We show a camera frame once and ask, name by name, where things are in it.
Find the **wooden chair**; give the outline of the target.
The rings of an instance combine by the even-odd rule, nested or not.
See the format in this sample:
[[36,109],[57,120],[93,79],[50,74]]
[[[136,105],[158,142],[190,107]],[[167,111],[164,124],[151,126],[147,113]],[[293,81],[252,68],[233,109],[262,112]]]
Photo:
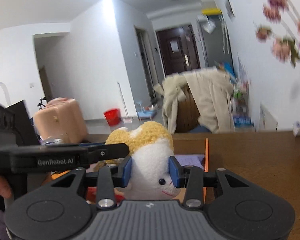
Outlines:
[[178,102],[178,113],[175,133],[211,133],[198,122],[200,113],[188,85],[182,88],[185,100]]

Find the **lavender knitted cloth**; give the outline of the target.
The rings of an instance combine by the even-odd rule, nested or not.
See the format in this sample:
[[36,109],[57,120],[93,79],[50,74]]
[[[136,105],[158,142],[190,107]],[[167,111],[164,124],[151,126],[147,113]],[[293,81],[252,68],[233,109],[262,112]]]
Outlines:
[[179,154],[175,155],[175,158],[179,162],[181,166],[196,166],[200,167],[202,170],[204,170],[204,154]]

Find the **black paper shopping bag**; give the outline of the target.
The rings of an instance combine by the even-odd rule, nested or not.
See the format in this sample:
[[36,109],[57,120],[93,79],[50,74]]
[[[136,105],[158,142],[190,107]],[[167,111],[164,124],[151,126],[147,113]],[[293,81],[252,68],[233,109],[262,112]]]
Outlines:
[[0,82],[0,88],[4,93],[7,104],[7,110],[14,115],[13,132],[16,137],[18,146],[36,146],[40,145],[38,135],[33,125],[33,118],[29,117],[24,100],[14,104],[11,102],[11,97],[7,86]]

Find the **dried pink roses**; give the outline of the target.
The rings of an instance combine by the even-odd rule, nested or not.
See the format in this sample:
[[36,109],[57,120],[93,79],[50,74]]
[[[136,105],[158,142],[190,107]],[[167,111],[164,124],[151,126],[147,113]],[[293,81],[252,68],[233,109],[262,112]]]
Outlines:
[[291,0],[267,0],[262,8],[271,23],[258,25],[255,35],[259,42],[271,41],[271,54],[280,62],[300,63],[300,14]]

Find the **grey refrigerator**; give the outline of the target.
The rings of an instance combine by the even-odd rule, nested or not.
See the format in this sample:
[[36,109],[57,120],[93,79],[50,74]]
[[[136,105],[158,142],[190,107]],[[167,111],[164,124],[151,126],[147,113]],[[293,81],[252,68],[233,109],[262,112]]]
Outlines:
[[217,66],[218,63],[229,65],[232,70],[233,59],[228,29],[222,15],[198,17],[198,26],[202,39],[206,67]]

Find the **yellow box on refrigerator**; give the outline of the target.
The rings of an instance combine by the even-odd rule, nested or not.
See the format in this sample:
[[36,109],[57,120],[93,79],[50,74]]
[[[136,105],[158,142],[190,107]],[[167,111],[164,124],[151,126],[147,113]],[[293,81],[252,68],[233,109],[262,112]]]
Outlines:
[[208,8],[208,9],[203,9],[202,14],[206,16],[221,15],[222,11],[219,8]]

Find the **small blue stool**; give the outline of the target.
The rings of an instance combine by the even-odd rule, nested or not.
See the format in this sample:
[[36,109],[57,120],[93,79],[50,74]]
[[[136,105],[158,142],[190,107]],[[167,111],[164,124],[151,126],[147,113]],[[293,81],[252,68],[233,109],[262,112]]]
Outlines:
[[138,119],[139,120],[152,120],[156,114],[157,114],[157,110],[154,108],[149,108],[149,107],[143,107],[142,102],[138,102],[137,103],[139,105],[139,110],[137,111],[138,114]]

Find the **yellow white plush toy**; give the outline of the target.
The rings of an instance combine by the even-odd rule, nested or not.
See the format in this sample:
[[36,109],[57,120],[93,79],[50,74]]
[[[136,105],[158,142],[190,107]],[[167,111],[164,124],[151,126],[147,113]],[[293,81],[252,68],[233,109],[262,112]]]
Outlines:
[[137,129],[118,128],[106,144],[125,143],[132,157],[132,170],[126,187],[117,187],[126,200],[170,200],[180,193],[173,185],[168,160],[174,156],[173,139],[160,123],[148,121]]

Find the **dark brown entry door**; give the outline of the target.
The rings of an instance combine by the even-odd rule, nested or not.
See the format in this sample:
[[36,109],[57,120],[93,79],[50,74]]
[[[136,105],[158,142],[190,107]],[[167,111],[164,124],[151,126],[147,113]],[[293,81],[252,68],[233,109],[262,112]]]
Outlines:
[[156,32],[166,75],[200,68],[197,46],[191,25]]

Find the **red plastic bucket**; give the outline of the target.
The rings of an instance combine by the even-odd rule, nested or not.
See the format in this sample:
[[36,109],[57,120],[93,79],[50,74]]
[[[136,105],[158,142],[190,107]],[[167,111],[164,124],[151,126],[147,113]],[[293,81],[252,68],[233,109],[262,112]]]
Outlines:
[[110,127],[116,126],[120,123],[121,114],[120,114],[119,109],[113,108],[113,109],[107,110],[103,114],[104,114],[104,118],[105,118],[106,122],[108,123],[108,125]]

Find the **beige coat on chair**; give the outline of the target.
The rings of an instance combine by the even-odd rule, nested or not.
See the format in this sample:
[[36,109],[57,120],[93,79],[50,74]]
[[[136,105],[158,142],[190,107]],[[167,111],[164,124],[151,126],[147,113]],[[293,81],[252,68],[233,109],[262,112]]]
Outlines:
[[186,99],[183,88],[188,86],[198,108],[198,123],[212,133],[235,130],[231,111],[234,87],[231,76],[217,68],[205,68],[166,76],[154,90],[164,97],[162,118],[164,126],[173,134],[177,129],[178,103]]

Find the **red cardboard box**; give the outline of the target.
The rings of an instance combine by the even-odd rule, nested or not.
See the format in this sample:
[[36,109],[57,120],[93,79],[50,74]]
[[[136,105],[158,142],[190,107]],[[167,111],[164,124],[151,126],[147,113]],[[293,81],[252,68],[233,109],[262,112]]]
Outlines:
[[[205,158],[204,158],[204,170],[205,172],[208,171],[208,167],[209,167],[209,140],[206,139],[206,142],[207,142],[207,150],[205,150],[205,153],[202,153],[205,155]],[[89,169],[87,169],[87,172],[96,172],[98,171],[101,167],[103,167],[106,163],[104,161],[101,161],[101,162],[98,162],[96,164],[91,164]],[[68,173],[69,171],[65,171],[65,172],[53,172],[51,173],[51,179],[54,180],[54,179],[57,179],[59,177],[61,177],[62,175]],[[95,194],[96,194],[96,188],[94,187],[91,187],[88,189],[88,200],[92,200],[92,197],[95,197]],[[180,189],[179,190],[179,194],[176,195],[174,197],[174,199],[177,199],[179,200],[181,203],[183,202],[183,199],[184,199],[184,196],[185,196],[185,188],[183,189]],[[205,200],[205,197],[206,197],[206,188],[203,189],[203,196],[204,196],[204,200]],[[125,195],[124,193],[120,192],[119,190],[115,189],[115,197],[116,197],[116,200],[118,202],[121,202],[122,200],[125,199]]]

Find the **pink hard-shell suitcase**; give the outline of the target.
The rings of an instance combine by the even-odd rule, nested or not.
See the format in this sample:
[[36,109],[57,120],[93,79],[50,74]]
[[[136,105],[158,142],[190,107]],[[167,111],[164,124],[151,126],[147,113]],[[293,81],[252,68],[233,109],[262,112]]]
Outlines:
[[59,100],[33,116],[40,137],[61,139],[64,143],[80,143],[88,135],[81,108],[75,99]]

